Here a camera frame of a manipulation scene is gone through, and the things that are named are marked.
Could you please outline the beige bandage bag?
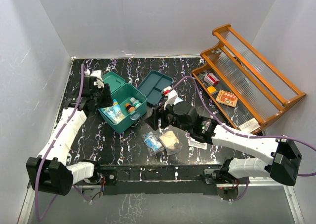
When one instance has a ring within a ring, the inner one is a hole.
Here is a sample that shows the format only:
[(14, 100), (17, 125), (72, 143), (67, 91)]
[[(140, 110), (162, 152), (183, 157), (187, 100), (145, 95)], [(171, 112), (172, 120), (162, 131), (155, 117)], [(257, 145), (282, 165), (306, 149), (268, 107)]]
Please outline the beige bandage bag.
[(167, 131), (159, 136), (159, 140), (164, 146), (167, 155), (174, 155), (181, 151), (183, 145), (173, 131)]

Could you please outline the blue wet wipes pack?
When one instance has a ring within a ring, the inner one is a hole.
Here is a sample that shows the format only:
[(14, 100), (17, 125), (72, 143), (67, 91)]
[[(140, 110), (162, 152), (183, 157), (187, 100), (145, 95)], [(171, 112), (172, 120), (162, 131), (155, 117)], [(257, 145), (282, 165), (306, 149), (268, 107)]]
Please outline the blue wet wipes pack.
[(125, 118), (125, 115), (122, 113), (122, 110), (116, 99), (113, 99), (113, 105), (111, 107), (102, 108), (101, 112), (113, 124), (119, 124)]

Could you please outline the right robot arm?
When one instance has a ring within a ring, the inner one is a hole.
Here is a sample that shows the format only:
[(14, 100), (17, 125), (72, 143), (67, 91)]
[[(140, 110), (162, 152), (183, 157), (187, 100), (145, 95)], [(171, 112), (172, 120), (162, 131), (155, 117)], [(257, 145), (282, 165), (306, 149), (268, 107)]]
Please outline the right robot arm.
[(226, 127), (212, 118), (199, 115), (187, 102), (156, 106), (145, 122), (153, 130), (173, 126), (189, 133), (200, 143), (217, 145), (244, 152), (251, 158), (226, 160), (212, 179), (231, 183), (244, 177), (272, 178), (286, 185), (296, 184), (302, 155), (293, 140), (264, 138)]

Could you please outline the white medicine bottle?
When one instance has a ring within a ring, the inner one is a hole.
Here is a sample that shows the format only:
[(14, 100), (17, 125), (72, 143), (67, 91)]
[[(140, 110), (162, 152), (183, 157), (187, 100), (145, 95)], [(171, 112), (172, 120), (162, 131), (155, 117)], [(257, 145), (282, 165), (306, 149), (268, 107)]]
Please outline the white medicine bottle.
[(139, 101), (139, 100), (137, 100), (136, 98), (134, 98), (134, 97), (131, 97), (130, 98), (130, 102), (131, 102), (131, 104), (132, 104), (132, 106), (134, 107), (134, 108), (138, 108), (138, 107), (140, 107), (141, 106), (141, 102)]

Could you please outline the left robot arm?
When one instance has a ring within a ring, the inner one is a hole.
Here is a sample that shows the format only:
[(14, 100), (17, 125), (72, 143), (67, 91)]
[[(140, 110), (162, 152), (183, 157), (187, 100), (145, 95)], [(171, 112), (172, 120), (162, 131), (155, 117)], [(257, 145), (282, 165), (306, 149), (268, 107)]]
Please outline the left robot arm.
[(26, 169), (33, 190), (65, 196), (72, 185), (88, 180), (101, 181), (98, 163), (83, 160), (67, 165), (67, 156), (88, 115), (113, 105), (110, 86), (102, 80), (100, 70), (85, 74), (79, 89), (67, 98), (60, 120), (45, 147), (37, 157), (29, 157)]

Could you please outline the brown medicine bottle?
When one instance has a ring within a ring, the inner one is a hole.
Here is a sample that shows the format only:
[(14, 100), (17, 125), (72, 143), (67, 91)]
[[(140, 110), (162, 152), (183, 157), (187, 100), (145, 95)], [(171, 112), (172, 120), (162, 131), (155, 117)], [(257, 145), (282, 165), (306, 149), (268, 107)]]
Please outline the brown medicine bottle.
[(126, 103), (125, 108), (126, 108), (128, 113), (132, 113), (133, 111), (135, 111), (135, 107), (132, 106), (130, 103)]

